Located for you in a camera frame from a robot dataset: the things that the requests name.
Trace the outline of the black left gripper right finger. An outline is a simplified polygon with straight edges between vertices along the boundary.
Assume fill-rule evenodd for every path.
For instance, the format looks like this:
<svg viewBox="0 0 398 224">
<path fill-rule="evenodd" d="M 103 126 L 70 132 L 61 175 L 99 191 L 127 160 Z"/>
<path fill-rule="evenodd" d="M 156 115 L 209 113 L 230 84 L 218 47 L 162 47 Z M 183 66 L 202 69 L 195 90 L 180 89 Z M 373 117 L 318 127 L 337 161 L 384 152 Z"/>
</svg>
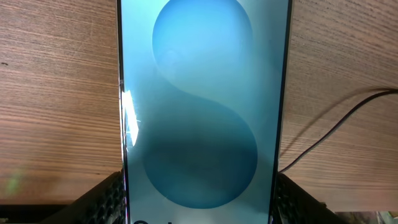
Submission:
<svg viewBox="0 0 398 224">
<path fill-rule="evenodd" d="M 272 224 L 345 224 L 324 203 L 284 174 L 277 174 Z"/>
</svg>

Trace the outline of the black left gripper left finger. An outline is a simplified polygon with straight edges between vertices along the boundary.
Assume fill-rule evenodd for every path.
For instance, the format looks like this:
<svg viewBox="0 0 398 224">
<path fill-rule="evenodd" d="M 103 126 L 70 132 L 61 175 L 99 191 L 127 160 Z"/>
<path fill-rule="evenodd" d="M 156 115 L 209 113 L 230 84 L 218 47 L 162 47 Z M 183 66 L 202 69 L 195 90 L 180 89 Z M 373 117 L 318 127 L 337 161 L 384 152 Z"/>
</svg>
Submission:
<svg viewBox="0 0 398 224">
<path fill-rule="evenodd" d="M 119 171 L 111 174 L 40 224 L 126 224 L 123 173 Z"/>
</svg>

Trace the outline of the blue screen smartphone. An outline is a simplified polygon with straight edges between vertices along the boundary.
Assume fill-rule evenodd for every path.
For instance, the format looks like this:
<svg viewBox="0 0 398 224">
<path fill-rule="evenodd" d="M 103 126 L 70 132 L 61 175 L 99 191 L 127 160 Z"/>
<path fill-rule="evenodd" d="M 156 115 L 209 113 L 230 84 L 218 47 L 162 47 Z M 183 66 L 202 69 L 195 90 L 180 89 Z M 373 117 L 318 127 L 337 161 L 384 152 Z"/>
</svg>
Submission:
<svg viewBox="0 0 398 224">
<path fill-rule="evenodd" d="M 120 0 L 128 223 L 270 223 L 292 1 Z"/>
</svg>

